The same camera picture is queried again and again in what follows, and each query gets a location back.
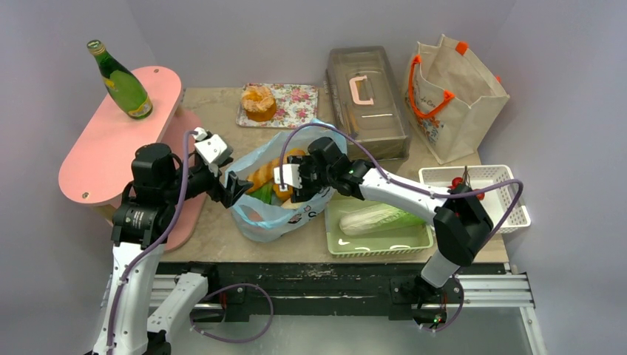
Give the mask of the red cherry bunch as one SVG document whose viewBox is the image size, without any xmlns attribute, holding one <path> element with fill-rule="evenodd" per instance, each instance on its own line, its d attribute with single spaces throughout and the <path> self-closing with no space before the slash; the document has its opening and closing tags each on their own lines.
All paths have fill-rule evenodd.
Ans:
<svg viewBox="0 0 627 355">
<path fill-rule="evenodd" d="M 459 186 L 466 186 L 473 191 L 478 191 L 472 187 L 472 181 L 470 179 L 470 169 L 468 166 L 464 167 L 463 174 L 458 177 L 454 177 L 451 180 L 451 184 L 448 187 L 448 192 L 452 194 Z"/>
</svg>

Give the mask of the napa cabbage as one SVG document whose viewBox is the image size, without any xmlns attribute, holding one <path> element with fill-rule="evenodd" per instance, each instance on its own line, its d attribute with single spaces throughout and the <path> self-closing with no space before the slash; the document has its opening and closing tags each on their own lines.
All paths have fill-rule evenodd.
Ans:
<svg viewBox="0 0 627 355">
<path fill-rule="evenodd" d="M 414 214 L 387 204 L 376 204 L 348 213 L 340 218 L 340 230 L 349 236 L 390 231 L 424 225 Z"/>
</svg>

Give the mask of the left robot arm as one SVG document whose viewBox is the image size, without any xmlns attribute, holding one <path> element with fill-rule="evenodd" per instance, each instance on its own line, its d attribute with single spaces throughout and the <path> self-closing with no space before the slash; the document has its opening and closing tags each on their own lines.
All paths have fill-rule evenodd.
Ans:
<svg viewBox="0 0 627 355">
<path fill-rule="evenodd" d="M 103 325 L 92 354 L 170 354 L 174 331 L 189 319 L 196 302 L 220 295 L 214 266 L 190 263 L 165 300 L 151 312 L 153 283 L 168 236 L 186 200 L 207 194 L 228 208 L 250 183 L 220 168 L 232 148 L 218 136 L 199 141 L 176 156 L 164 143 L 139 148 L 131 163 L 132 181 L 112 222 L 113 271 Z"/>
</svg>

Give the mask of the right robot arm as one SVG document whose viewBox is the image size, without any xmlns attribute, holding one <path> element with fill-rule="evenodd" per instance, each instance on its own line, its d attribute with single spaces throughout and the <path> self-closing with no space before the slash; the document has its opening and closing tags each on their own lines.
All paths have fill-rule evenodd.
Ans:
<svg viewBox="0 0 627 355">
<path fill-rule="evenodd" d="M 393 206 L 435 230 L 437 250 L 417 276 L 414 291 L 432 301 L 461 268 L 469 266 L 493 230 L 493 222 L 468 186 L 452 190 L 427 186 L 392 174 L 374 162 L 350 160 L 334 140 L 316 139 L 306 155 L 289 158 L 275 169 L 280 186 L 291 186 L 302 202 L 330 187 L 345 197 Z"/>
</svg>

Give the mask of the beige tote bag orange handles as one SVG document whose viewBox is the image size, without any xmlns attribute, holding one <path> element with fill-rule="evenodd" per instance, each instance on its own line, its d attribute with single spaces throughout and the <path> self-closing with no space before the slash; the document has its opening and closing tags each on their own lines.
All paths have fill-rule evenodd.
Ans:
<svg viewBox="0 0 627 355">
<path fill-rule="evenodd" d="M 475 153 L 510 99 L 468 43 L 417 43 L 402 90 L 410 122 L 440 163 Z"/>
</svg>

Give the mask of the blue printed plastic bag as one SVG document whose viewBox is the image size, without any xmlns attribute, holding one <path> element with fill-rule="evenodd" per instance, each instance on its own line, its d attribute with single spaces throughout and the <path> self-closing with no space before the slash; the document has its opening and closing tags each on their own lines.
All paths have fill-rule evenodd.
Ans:
<svg viewBox="0 0 627 355">
<path fill-rule="evenodd" d="M 288 150 L 295 148 L 305 150 L 313 141 L 321 137 L 333 139 L 341 152 L 346 153 L 345 136 L 340 134 L 332 124 L 325 124 L 314 119 L 310 124 L 306 124 L 304 129 L 298 130 L 293 137 L 288 132 L 276 134 L 263 145 L 235 160 L 226 171 L 227 173 L 234 172 L 241 179 L 246 178 L 263 164 L 278 158 L 285 142 L 288 142 Z M 301 203 L 297 209 L 284 209 L 279 205 L 263 203 L 255 197 L 243 195 L 230 210 L 238 229 L 245 237 L 266 243 L 304 226 L 321 214 L 335 192 L 335 189 L 327 186 L 309 200 Z"/>
</svg>

